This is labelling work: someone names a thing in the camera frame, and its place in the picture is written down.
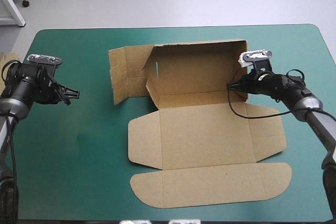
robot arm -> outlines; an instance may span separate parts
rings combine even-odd
[[[5,89],[0,97],[0,223],[15,223],[17,220],[18,191],[16,189],[16,171],[5,164],[9,147],[13,150],[12,133],[19,121],[25,119],[34,102],[57,104],[79,98],[79,91],[62,86],[54,79],[56,69],[62,59],[30,55],[29,63],[17,60],[9,61]]]
[[[323,111],[322,102],[306,87],[302,71],[293,69],[287,74],[273,73],[271,55],[269,50],[242,53],[239,59],[241,67],[253,66],[253,69],[228,84],[228,93],[240,91],[268,95],[276,102],[282,101],[297,120],[309,124],[327,149],[322,162],[323,184],[333,220],[336,220],[336,118]],[[292,71],[301,76],[291,76]]]

cardboard side panel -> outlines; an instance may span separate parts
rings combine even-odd
[[[128,97],[128,78],[125,49],[117,48],[109,51],[111,81],[114,105]]]
[[[248,121],[228,104],[162,109],[160,125],[164,170],[256,162]]]
[[[160,104],[158,108],[175,108],[182,106],[196,106],[207,104],[227,103],[227,91],[216,91],[206,93],[193,94],[174,94],[174,95],[160,95]],[[232,102],[243,102],[245,98],[237,95],[235,92],[231,93]]]
[[[159,174],[162,201],[158,195]],[[137,174],[131,179],[131,187],[145,204],[172,208],[265,200],[281,194],[290,180],[287,164],[239,164]]]
[[[152,49],[152,45],[143,45],[109,50],[114,105],[128,97],[149,95],[142,67]]]
[[[246,103],[248,116],[260,116],[279,113],[274,108]],[[256,161],[272,156],[286,149],[287,141],[280,116],[265,119],[249,119],[251,138]]]
[[[233,75],[230,43],[155,48],[160,95],[226,90]]]
[[[160,97],[158,91],[156,89],[155,83],[152,82],[152,79],[147,79],[146,88],[157,108],[159,108]]]
[[[155,47],[165,47],[165,46],[176,46],[176,45],[198,45],[198,44],[214,44],[222,42],[237,42],[241,41],[246,43],[246,40],[243,39],[219,39],[219,40],[202,40],[202,41],[186,41],[186,42],[177,42],[177,43],[167,43],[167,44],[155,44]]]
[[[142,67],[147,61],[153,45],[125,47],[125,59],[129,83],[129,97],[148,96],[146,89],[147,77]]]
[[[162,169],[159,111],[136,118],[128,124],[129,160]]]
[[[130,184],[135,195],[151,207],[163,208],[162,173],[150,173],[150,177],[136,174],[131,178]]]

white label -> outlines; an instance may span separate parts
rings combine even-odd
[[[267,75],[269,75],[269,73],[264,73],[262,76],[259,77],[258,81],[261,81]]]

chair wheel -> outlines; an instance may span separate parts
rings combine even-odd
[[[23,5],[23,7],[28,7],[29,6],[29,1],[23,0],[22,5]]]

rounded cardboard flap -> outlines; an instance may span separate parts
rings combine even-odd
[[[272,199],[282,194],[292,179],[292,168],[287,163],[257,164],[265,190],[265,199]]]
[[[162,172],[135,174],[130,184],[137,198],[143,203],[163,208]]]
[[[133,119],[128,124],[129,160],[162,169],[160,112]]]
[[[131,187],[152,207],[202,206],[274,198],[291,175],[286,163],[219,165],[136,174]]]

